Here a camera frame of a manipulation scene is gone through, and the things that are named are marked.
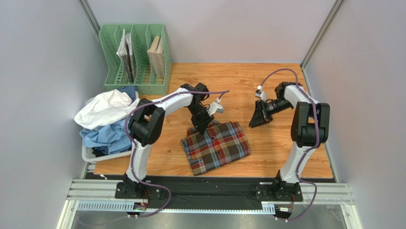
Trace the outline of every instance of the white basket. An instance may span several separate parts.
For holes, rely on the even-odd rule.
[[[132,153],[133,149],[134,149],[134,143],[132,144],[132,148],[131,148],[130,151],[121,152],[121,153],[118,153],[118,154],[112,154],[112,155],[96,157],[93,154],[92,148],[87,148],[85,146],[82,146],[82,158],[86,162],[104,161],[104,160],[108,160],[108,159],[113,159],[113,158],[118,158],[118,157],[130,155]]]

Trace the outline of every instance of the book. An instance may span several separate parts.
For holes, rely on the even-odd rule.
[[[135,71],[134,70],[134,63],[133,63],[133,55],[132,55],[132,46],[131,46],[131,35],[128,33],[128,39],[126,38],[125,29],[122,31],[122,38],[120,45],[116,54],[119,56],[122,62],[122,68],[126,73],[128,80],[131,83],[134,83],[135,78]]]
[[[130,74],[131,74],[131,83],[134,83],[135,75],[137,73],[136,66],[134,65],[134,55],[132,53],[132,42],[131,42],[131,33],[125,35],[125,44],[126,51],[128,53],[128,62],[130,63]]]
[[[153,39],[147,54],[150,58],[151,67],[155,72],[156,79],[163,80],[165,76],[165,60],[163,57],[163,41],[160,36],[156,36]]]

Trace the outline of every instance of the red plaid shirt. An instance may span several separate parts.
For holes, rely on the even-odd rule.
[[[238,122],[220,124],[213,120],[204,135],[190,128],[181,144],[195,176],[251,154]]]

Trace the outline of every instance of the wooden platform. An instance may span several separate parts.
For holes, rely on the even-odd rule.
[[[214,177],[274,177],[284,165],[292,147],[290,128],[293,110],[285,110],[273,116],[274,120],[254,129],[248,127],[254,113],[257,98],[254,92],[262,80],[279,68],[292,68],[299,81],[305,85],[299,64],[276,63],[174,63],[172,65],[169,92],[188,83],[195,86],[199,82],[207,85],[211,92],[230,90],[222,97],[225,108],[223,114],[214,117],[220,123],[238,121],[246,134],[252,154],[239,161],[210,171],[203,176]],[[270,77],[264,85],[269,98],[276,98],[274,89],[283,82],[294,82],[289,71],[282,71]],[[147,96],[156,99],[161,96]],[[211,96],[208,104],[215,100]],[[148,175],[192,176],[192,171],[181,147],[180,140],[186,136],[186,129],[192,127],[191,114],[184,108],[168,116],[162,134],[154,144],[148,160]],[[97,162],[95,174],[124,174],[128,168],[129,156]],[[317,149],[306,167],[302,177],[332,178],[332,172],[322,145]]]

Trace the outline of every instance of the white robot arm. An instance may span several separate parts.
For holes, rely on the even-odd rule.
[[[134,112],[128,122],[130,136],[134,139],[136,147],[131,155],[130,165],[124,179],[124,186],[118,188],[120,192],[130,192],[137,197],[142,194],[139,180],[147,176],[147,162],[152,145],[161,135],[163,120],[172,112],[187,107],[192,114],[194,127],[204,134],[208,124],[214,119],[213,114],[222,113],[224,108],[219,104],[220,99],[210,104],[209,108],[202,105],[201,101],[209,97],[206,85],[199,83],[192,87],[189,84],[182,85],[175,92],[160,99],[139,101],[138,110]]]
[[[275,180],[274,193],[280,194],[281,198],[288,198],[297,191],[299,187],[298,176],[300,177],[309,157],[316,150],[316,147],[319,147],[320,143],[326,142],[328,138],[330,106],[313,99],[316,105],[315,115],[317,115],[319,131],[319,145],[314,147],[316,144],[316,126],[314,123],[309,123],[309,118],[313,119],[314,117],[312,103],[309,96],[303,93],[302,85],[298,85],[302,92],[295,83],[282,82],[275,88],[277,96],[275,100],[267,99],[266,93],[261,90],[261,87],[258,87],[255,96],[261,99],[255,102],[255,112],[249,123],[250,127],[264,125],[272,121],[273,114],[287,108],[295,109],[291,128],[292,149],[285,165],[278,171]]]

